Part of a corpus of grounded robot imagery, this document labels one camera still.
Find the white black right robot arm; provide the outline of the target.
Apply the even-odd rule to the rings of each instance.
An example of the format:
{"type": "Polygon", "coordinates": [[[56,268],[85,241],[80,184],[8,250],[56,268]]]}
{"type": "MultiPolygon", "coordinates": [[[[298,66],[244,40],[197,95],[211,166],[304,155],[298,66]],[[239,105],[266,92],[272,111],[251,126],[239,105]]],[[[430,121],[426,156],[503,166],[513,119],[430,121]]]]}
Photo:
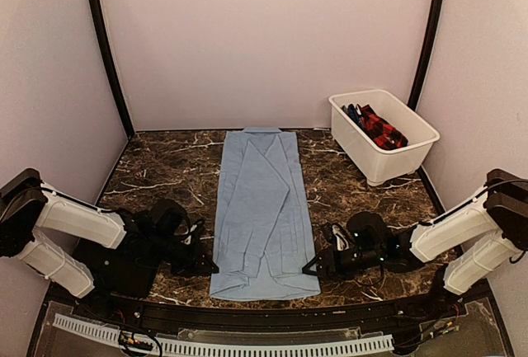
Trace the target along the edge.
{"type": "Polygon", "coordinates": [[[395,234],[372,212],[352,215],[345,226],[326,225],[330,247],[302,269],[320,279],[350,279],[373,267],[408,273],[441,254],[472,242],[470,249],[435,273],[432,292],[421,311],[437,319],[461,296],[503,262],[527,253],[527,181],[502,169],[487,174],[484,185],[442,215],[395,234]]]}

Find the light blue long sleeve shirt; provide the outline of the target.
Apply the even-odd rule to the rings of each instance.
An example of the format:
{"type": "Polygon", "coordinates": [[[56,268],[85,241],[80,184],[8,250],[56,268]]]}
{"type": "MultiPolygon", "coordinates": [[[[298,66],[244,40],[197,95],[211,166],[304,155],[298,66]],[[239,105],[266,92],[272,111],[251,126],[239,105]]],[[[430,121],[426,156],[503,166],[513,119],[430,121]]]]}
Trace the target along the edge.
{"type": "Polygon", "coordinates": [[[210,297],[291,300],[320,293],[302,269],[315,256],[297,135],[280,129],[226,134],[219,172],[210,297]]]}

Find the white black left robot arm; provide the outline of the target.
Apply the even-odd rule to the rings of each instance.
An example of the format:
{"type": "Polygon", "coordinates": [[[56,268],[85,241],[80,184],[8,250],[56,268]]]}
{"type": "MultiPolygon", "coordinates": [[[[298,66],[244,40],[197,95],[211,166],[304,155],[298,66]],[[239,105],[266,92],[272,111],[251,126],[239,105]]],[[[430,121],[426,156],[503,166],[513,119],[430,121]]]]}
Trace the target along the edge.
{"type": "Polygon", "coordinates": [[[151,209],[103,209],[56,190],[26,168],[1,189],[1,256],[16,258],[75,298],[99,321],[116,314],[107,293],[145,298],[161,264],[175,276],[219,271],[191,220],[176,201],[151,209]]]}

